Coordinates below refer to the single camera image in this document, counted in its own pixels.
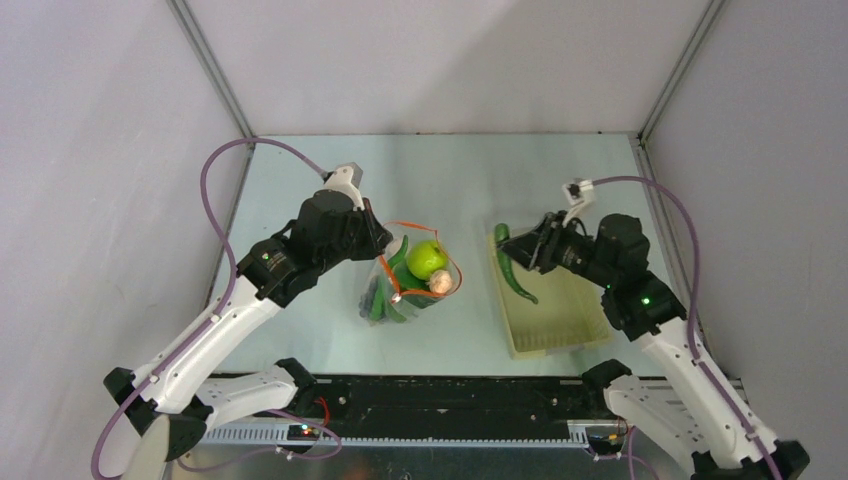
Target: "red wire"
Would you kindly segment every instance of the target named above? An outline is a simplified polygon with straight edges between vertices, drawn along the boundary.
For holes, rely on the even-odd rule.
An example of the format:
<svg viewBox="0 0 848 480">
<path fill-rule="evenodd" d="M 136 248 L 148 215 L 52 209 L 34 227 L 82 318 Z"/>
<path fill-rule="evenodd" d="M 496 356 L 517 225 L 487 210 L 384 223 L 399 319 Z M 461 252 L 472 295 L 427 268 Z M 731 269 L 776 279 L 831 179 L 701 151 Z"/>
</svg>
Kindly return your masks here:
<svg viewBox="0 0 848 480">
<path fill-rule="evenodd" d="M 621 433 L 621 422 L 624 422 L 624 433 Z M 627 420 L 618 417 L 618 420 L 615 421 L 615 433 L 624 436 L 630 433 L 630 425 L 627 423 Z"/>
<path fill-rule="evenodd" d="M 315 400 L 315 403 L 324 407 L 324 426 L 326 427 L 330 423 L 330 407 L 327 405 L 327 401 L 324 400 L 324 397 L 318 397 Z"/>
</svg>

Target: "green chili pepper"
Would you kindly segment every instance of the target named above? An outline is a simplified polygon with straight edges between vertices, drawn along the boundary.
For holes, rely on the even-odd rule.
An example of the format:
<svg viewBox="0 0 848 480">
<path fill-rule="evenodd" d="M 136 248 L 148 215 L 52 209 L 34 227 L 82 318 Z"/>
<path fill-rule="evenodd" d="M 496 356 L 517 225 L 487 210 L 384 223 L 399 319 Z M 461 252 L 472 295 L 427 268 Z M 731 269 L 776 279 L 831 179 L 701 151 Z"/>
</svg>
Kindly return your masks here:
<svg viewBox="0 0 848 480">
<path fill-rule="evenodd" d="M 383 292 L 383 277 L 377 277 L 376 290 L 374 291 L 374 300 L 371 303 L 371 313 L 368 315 L 373 321 L 378 321 L 386 316 L 385 309 L 383 308 L 386 302 L 385 293 Z"/>
<path fill-rule="evenodd" d="M 394 269 L 397 264 L 399 264 L 401 260 L 406 257 L 407 249 L 409 249 L 409 237 L 404 235 L 403 240 L 400 241 L 400 248 L 397 252 L 395 252 L 394 255 L 392 255 L 392 258 L 390 258 L 389 261 L 386 262 L 389 264 L 389 268 Z"/>
<path fill-rule="evenodd" d="M 383 276 L 377 277 L 377 288 L 382 291 L 385 291 L 387 287 L 387 280 Z M 397 310 L 395 310 L 394 305 L 392 305 L 392 301 L 389 299 L 385 299 L 383 304 L 383 313 L 387 315 L 389 318 L 394 320 L 397 323 L 403 323 L 406 321 L 406 317 L 400 314 Z"/>
<path fill-rule="evenodd" d="M 505 223 L 499 223 L 495 225 L 495 244 L 498 242 L 502 242 L 504 240 L 509 239 L 509 227 Z M 498 256 L 498 265 L 501 267 L 501 273 L 504 276 L 504 280 L 506 284 L 509 285 L 509 288 L 512 289 L 513 292 L 518 295 L 530 300 L 534 304 L 539 304 L 539 299 L 536 298 L 535 295 L 524 290 L 521 285 L 518 284 L 518 280 L 515 279 L 515 273 L 512 271 L 512 259 L 509 258 L 505 253 L 500 250 L 497 251 Z"/>
</svg>

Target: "green vegetable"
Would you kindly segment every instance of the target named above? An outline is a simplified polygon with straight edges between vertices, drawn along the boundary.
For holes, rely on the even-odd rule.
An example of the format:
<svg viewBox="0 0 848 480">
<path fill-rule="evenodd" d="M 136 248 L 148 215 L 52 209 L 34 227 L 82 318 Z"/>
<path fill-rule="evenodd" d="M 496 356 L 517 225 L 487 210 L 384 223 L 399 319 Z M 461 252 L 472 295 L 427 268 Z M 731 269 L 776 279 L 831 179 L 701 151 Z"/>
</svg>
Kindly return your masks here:
<svg viewBox="0 0 848 480">
<path fill-rule="evenodd" d="M 416 308 L 427 308 L 430 305 L 439 301 L 436 297 L 425 297 L 424 295 L 406 295 L 403 297 L 404 300 L 409 302 L 410 305 Z"/>
<path fill-rule="evenodd" d="M 400 242 L 400 248 L 387 262 L 389 264 L 389 268 L 394 270 L 394 268 L 406 257 L 406 250 L 409 249 L 409 237 L 404 235 L 403 240 Z"/>
<path fill-rule="evenodd" d="M 405 260 L 397 264 L 392 271 L 400 284 L 401 291 L 428 290 L 427 282 L 413 275 L 412 272 L 409 271 L 409 266 L 406 264 Z"/>
<path fill-rule="evenodd" d="M 509 239 L 509 227 L 505 223 L 499 223 L 495 225 L 495 244 L 498 242 L 502 242 L 504 240 Z M 539 304 L 539 299 L 536 298 L 535 295 L 524 290 L 521 285 L 518 284 L 518 280 L 515 279 L 515 273 L 512 271 L 512 259 L 509 258 L 505 253 L 500 250 L 497 251 L 498 256 L 498 265 L 501 267 L 501 274 L 504 276 L 504 280 L 506 284 L 509 285 L 509 288 L 512 289 L 513 292 L 518 295 L 530 300 L 534 304 Z"/>
<path fill-rule="evenodd" d="M 379 288 L 381 291 L 385 292 L 386 279 L 382 275 L 377 277 L 377 288 Z M 386 301 L 383 304 L 383 307 L 384 307 L 383 313 L 385 315 L 388 315 L 388 317 L 391 318 L 392 320 L 394 320 L 395 322 L 403 323 L 403 322 L 406 321 L 406 317 L 404 317 L 403 315 L 400 314 L 400 312 L 395 310 L 395 306 L 392 305 L 391 301 Z"/>
<path fill-rule="evenodd" d="M 383 306 L 386 303 L 386 294 L 383 292 L 383 277 L 377 277 L 377 289 L 374 291 L 374 300 L 371 303 L 371 313 L 368 315 L 372 321 L 376 322 L 386 316 L 383 311 Z"/>
</svg>

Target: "green apple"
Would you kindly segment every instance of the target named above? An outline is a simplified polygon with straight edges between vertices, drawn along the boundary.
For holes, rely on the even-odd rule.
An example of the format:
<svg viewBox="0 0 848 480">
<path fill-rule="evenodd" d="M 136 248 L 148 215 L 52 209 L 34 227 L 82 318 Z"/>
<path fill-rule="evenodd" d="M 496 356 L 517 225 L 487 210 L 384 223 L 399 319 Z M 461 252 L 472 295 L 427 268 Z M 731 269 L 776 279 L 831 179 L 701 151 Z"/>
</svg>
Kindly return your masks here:
<svg viewBox="0 0 848 480">
<path fill-rule="evenodd" d="M 436 240 L 420 242 L 409 251 L 406 265 L 409 272 L 421 280 L 429 280 L 437 270 L 448 266 L 448 256 Z"/>
</svg>

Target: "clear plastic container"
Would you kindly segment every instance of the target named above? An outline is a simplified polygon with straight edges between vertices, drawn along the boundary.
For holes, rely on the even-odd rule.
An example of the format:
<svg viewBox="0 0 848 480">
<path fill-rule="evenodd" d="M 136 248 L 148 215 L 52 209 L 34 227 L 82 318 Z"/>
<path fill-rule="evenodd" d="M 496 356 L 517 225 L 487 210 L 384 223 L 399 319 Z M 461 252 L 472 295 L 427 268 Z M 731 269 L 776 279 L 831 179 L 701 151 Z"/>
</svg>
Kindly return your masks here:
<svg viewBox="0 0 848 480">
<path fill-rule="evenodd" d="M 367 288 L 360 297 L 359 315 L 372 324 L 404 323 L 456 293 L 462 285 L 462 271 L 439 241 L 437 230 L 409 222 L 391 222 L 384 227 L 394 240 L 371 268 Z M 435 242 L 435 248 L 448 259 L 447 265 L 428 280 L 415 277 L 406 263 L 408 253 L 421 242 Z"/>
<path fill-rule="evenodd" d="M 539 212 L 538 219 L 544 212 Z M 527 232 L 533 221 L 528 216 L 502 215 L 521 228 L 510 228 L 510 236 Z M 516 293 L 504 279 L 495 248 L 494 227 L 498 221 L 486 222 L 487 256 L 492 267 L 492 282 L 506 327 L 512 358 L 535 358 L 553 353 L 581 350 L 602 345 L 612 339 L 609 321 L 600 304 L 600 289 L 564 268 L 545 275 L 528 272 L 512 262 L 512 273 L 518 284 L 538 300 Z"/>
</svg>

